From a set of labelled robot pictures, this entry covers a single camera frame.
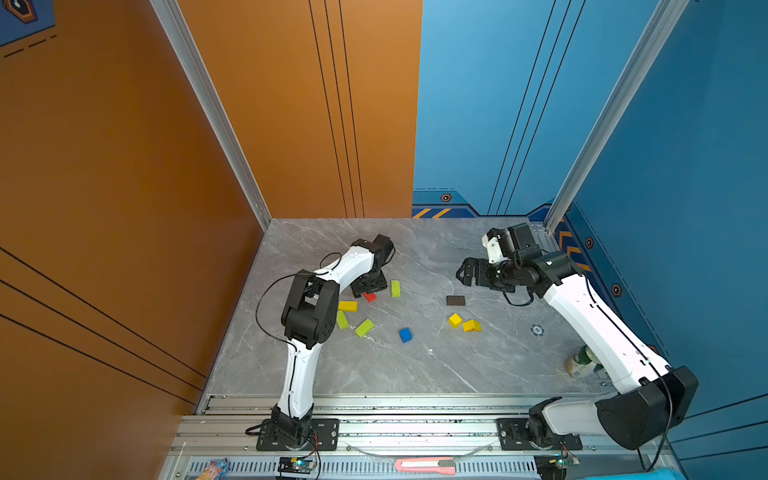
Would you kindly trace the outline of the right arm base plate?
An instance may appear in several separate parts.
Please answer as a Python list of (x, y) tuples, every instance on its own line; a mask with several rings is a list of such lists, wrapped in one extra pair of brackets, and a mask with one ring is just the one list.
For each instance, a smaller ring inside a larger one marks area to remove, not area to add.
[(580, 451), (583, 443), (578, 435), (555, 435), (537, 443), (528, 430), (528, 419), (522, 417), (499, 418), (495, 421), (497, 436), (503, 451)]

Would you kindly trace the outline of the yellow wedge block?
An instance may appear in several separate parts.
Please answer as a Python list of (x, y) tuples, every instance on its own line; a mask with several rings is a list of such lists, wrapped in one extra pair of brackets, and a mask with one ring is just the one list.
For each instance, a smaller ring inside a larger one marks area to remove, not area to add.
[(465, 321), (462, 324), (462, 327), (465, 332), (482, 332), (483, 331), (482, 325), (476, 320)]

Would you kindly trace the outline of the pink utility knife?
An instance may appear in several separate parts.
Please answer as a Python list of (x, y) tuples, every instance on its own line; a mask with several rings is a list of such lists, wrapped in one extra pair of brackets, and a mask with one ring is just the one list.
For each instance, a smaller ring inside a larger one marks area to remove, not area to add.
[(395, 469), (406, 473), (455, 475), (456, 462), (452, 457), (397, 459)]

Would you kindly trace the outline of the dark brown wood block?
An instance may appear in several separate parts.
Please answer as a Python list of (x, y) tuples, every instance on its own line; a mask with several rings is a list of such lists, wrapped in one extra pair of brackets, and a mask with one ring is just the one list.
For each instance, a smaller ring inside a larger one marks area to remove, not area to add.
[(448, 306), (465, 306), (466, 298), (460, 295), (447, 295), (446, 304)]

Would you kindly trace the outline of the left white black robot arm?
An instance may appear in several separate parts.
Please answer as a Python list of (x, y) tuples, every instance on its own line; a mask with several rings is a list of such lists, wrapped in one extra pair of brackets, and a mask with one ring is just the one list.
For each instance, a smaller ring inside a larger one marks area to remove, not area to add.
[(280, 319), (284, 334), (270, 337), (287, 346), (286, 372), (270, 418), (259, 428), (261, 434), (291, 449), (314, 440), (313, 385), (322, 346), (336, 326), (340, 294), (351, 289), (360, 298), (386, 289), (383, 268), (394, 252), (393, 241), (379, 234), (371, 241), (356, 240), (333, 263), (284, 277), (292, 281)]

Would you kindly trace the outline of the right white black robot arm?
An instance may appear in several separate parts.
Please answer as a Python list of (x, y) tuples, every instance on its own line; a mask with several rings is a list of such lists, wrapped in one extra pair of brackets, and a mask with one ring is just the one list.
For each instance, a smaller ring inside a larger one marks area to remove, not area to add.
[(582, 401), (553, 397), (531, 407), (527, 430), (535, 445), (549, 447), (566, 435), (606, 435), (636, 450), (684, 420), (699, 386), (697, 377), (685, 366), (671, 367), (634, 334), (565, 254), (514, 255), (497, 263), (467, 258), (456, 277), (466, 286), (502, 292), (523, 287), (544, 300), (611, 379), (614, 395)]

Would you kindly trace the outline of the right small circuit board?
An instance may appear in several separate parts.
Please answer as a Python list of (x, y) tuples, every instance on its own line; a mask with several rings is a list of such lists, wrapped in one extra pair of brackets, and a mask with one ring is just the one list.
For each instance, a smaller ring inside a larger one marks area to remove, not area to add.
[(579, 465), (580, 459), (576, 456), (558, 456), (549, 461), (549, 464), (557, 469), (564, 470), (574, 465)]

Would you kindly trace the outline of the yellow long wood block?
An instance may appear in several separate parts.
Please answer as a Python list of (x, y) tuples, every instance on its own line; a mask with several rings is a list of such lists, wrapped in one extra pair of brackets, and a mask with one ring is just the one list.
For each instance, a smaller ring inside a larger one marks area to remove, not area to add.
[(340, 301), (338, 309), (343, 312), (357, 312), (358, 306), (359, 304), (357, 301)]

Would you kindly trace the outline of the blue wood block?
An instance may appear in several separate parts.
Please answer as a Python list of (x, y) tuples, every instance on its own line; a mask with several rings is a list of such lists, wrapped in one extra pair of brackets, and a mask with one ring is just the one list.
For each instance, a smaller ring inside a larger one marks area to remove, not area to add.
[(412, 332), (409, 328), (403, 328), (399, 331), (399, 337), (403, 343), (408, 343), (413, 339)]

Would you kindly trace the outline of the yellow cube block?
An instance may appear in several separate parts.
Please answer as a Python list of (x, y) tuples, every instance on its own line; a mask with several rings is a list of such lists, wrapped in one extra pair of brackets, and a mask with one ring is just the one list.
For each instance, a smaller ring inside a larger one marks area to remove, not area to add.
[(448, 321), (453, 328), (458, 328), (463, 323), (462, 318), (458, 314), (451, 315)]

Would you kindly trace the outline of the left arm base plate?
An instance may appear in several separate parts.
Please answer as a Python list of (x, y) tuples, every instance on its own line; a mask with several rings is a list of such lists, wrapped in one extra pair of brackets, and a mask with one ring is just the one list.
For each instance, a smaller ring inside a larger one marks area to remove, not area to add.
[(335, 451), (338, 445), (338, 419), (312, 419), (309, 434), (302, 440), (293, 441), (287, 434), (280, 433), (271, 420), (265, 420), (260, 427), (256, 450), (260, 452), (299, 451), (309, 453), (319, 447), (321, 452)]

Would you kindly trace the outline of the colourful snack wrapper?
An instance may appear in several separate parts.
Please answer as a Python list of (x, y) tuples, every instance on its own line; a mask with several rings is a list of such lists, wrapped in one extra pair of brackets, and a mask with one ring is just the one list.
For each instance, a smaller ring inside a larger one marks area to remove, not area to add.
[(211, 461), (196, 480), (223, 480), (229, 471), (227, 460)]

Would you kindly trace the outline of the green circuit board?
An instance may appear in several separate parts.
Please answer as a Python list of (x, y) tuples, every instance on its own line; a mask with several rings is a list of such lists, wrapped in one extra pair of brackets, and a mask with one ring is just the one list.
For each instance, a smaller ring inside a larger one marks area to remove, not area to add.
[(280, 457), (276, 475), (278, 479), (309, 479), (317, 470), (314, 457)]

